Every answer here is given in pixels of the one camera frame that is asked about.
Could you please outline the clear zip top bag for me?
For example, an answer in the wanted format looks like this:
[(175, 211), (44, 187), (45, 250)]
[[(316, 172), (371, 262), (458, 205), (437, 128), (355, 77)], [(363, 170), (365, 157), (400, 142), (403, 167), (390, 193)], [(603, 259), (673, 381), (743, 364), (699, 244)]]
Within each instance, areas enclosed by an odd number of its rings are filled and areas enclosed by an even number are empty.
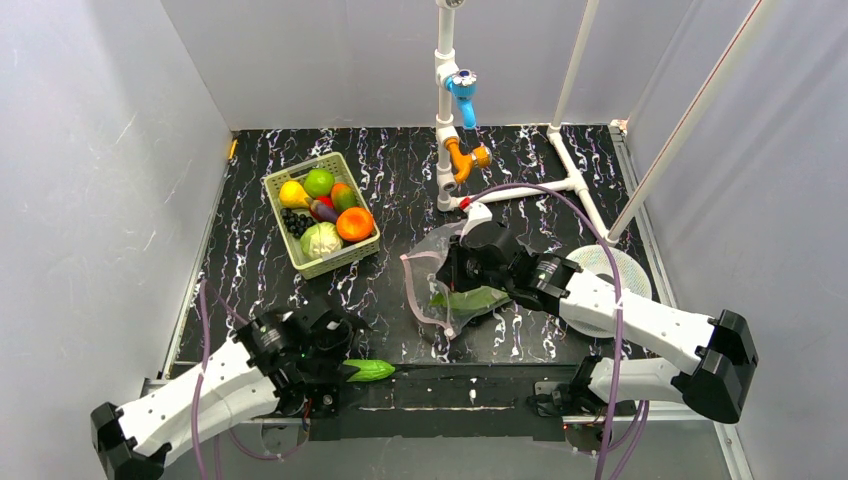
[(449, 265), (451, 238), (464, 226), (465, 222), (459, 221), (437, 227), (400, 256), (412, 314), (419, 323), (440, 328), (448, 339), (456, 338), (471, 321), (511, 301), (506, 293), (487, 286), (461, 292), (438, 277), (439, 270)]

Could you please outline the green plastic basket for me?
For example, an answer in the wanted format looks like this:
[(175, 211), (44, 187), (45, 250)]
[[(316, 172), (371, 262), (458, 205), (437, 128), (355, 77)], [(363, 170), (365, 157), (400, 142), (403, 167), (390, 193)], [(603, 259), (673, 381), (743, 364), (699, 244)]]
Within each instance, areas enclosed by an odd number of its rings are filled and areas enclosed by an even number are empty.
[(380, 230), (342, 154), (306, 160), (263, 183), (289, 259), (303, 278), (378, 252)]

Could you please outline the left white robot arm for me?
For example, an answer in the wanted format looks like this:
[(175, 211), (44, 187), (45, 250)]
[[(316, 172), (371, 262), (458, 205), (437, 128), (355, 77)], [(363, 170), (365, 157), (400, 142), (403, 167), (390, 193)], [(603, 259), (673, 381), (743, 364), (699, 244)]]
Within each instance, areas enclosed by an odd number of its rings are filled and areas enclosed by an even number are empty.
[(266, 415), (333, 414), (356, 367), (347, 355), (360, 317), (321, 300), (257, 314), (208, 358), (124, 405), (91, 415), (92, 443), (109, 479), (158, 479), (202, 442)]

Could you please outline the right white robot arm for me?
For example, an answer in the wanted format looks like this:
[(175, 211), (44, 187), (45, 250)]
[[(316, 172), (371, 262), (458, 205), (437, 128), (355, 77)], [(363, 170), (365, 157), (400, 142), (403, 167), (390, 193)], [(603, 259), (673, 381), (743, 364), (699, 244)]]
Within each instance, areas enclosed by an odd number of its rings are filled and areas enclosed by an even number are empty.
[(649, 359), (587, 358), (568, 387), (571, 398), (676, 402), (724, 424), (741, 418), (759, 355), (736, 312), (711, 317), (616, 288), (572, 260), (529, 250), (495, 221), (451, 235), (436, 277), (455, 292), (500, 290), (528, 310), (620, 333), (653, 352)]

